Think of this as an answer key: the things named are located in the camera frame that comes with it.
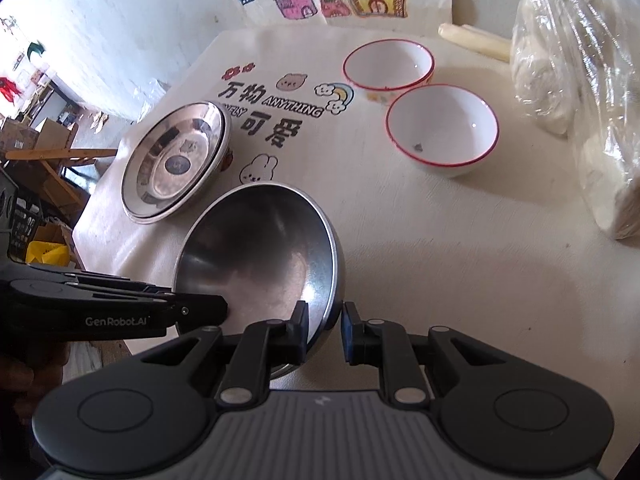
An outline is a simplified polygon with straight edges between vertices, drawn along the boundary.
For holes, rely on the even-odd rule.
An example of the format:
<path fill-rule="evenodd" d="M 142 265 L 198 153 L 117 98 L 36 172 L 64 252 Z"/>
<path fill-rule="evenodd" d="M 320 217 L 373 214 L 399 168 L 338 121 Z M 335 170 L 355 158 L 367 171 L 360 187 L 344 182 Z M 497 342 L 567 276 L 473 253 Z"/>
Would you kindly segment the yellow crate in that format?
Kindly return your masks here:
<path fill-rule="evenodd" d="M 65 244 L 33 240 L 27 246 L 25 261 L 45 266 L 68 266 L 70 248 Z"/>

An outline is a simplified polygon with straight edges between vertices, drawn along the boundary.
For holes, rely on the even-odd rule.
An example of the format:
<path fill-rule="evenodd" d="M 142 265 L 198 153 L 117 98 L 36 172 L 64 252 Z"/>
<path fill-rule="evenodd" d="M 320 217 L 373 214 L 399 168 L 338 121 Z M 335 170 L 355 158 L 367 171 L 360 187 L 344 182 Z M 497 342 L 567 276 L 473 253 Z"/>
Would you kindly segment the cream rolled stick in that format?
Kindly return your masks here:
<path fill-rule="evenodd" d="M 511 41 L 509 39 L 485 32 L 471 25 L 459 26 L 450 23 L 440 24 L 438 33 L 443 40 L 450 42 L 450 44 L 497 61 L 510 62 Z"/>

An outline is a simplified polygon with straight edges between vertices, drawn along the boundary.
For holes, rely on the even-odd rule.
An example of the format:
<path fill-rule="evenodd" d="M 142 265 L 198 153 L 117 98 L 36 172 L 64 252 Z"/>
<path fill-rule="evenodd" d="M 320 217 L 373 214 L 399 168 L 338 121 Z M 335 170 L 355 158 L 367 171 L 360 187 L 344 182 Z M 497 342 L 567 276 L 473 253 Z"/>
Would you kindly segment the white bowl red rim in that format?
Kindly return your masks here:
<path fill-rule="evenodd" d="M 420 42 L 388 38 L 367 42 L 350 52 L 342 72 L 364 98 L 388 105 L 406 91 L 428 84 L 435 67 L 434 55 Z"/>

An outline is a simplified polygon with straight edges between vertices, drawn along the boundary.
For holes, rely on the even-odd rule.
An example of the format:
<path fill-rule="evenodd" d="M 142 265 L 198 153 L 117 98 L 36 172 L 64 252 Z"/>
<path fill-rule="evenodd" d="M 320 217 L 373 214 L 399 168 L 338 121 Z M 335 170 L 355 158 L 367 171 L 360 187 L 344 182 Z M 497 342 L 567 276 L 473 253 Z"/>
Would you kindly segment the wooden furniture frame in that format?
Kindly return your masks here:
<path fill-rule="evenodd" d="M 89 166 L 99 158 L 117 154 L 116 148 L 57 148 L 56 150 L 14 150 L 1 156 L 10 175 L 35 193 L 40 200 L 70 224 L 74 224 L 89 200 L 89 193 L 66 180 L 63 171 Z"/>

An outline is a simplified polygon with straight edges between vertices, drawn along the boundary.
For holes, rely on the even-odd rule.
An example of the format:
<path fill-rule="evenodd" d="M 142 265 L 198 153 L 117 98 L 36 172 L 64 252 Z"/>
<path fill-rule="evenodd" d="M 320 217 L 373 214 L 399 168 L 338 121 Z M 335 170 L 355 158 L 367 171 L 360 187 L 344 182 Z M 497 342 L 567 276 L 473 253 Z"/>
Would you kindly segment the plastic bag of buns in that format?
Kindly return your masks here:
<path fill-rule="evenodd" d="M 639 234 L 639 0 L 520 0 L 515 96 L 537 126 L 572 144 L 594 221 Z"/>

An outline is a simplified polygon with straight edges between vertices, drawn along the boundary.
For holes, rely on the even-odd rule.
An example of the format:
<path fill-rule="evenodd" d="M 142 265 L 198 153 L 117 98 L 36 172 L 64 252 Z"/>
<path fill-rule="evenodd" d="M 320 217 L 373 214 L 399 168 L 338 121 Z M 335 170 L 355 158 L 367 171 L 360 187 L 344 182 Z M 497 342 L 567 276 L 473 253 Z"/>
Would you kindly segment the cream printed canvas mat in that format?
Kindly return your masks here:
<path fill-rule="evenodd" d="M 481 96 L 500 125 L 495 151 L 469 174 L 429 174 L 398 151 L 385 108 L 353 99 L 343 113 L 305 118 L 275 148 L 271 124 L 233 128 L 230 168 L 185 211 L 150 226 L 125 214 L 120 182 L 131 150 L 175 108 L 237 103 L 288 73 L 296 98 L 342 78 L 346 55 L 378 38 L 367 29 L 280 26 L 223 32 L 149 115 L 122 137 L 114 162 L 73 230 L 91 271 L 170 285 L 186 232 L 252 162 L 300 188 L 330 218 L 345 260 L 345 296 L 366 318 L 423 333 L 447 325 L 596 389 L 615 431 L 601 467 L 614 476 L 639 441 L 639 243 L 616 242 L 582 200 L 570 146 L 537 129 L 514 100 L 506 64 L 437 37 L 434 78 Z"/>

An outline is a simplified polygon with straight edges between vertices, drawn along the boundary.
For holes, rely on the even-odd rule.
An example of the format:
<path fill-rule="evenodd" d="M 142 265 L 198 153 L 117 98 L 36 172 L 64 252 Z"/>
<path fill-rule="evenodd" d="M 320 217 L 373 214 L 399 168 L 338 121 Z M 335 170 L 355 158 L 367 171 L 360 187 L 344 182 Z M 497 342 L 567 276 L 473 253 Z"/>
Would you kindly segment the large steel mixing bowl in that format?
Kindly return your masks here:
<path fill-rule="evenodd" d="M 194 223 L 174 273 L 175 292 L 221 296 L 228 310 L 200 304 L 178 322 L 178 333 L 218 325 L 240 334 L 255 322 L 287 320 L 303 301 L 314 354 L 340 316 L 344 271 L 340 240 L 308 194 L 277 182 L 239 186 Z"/>

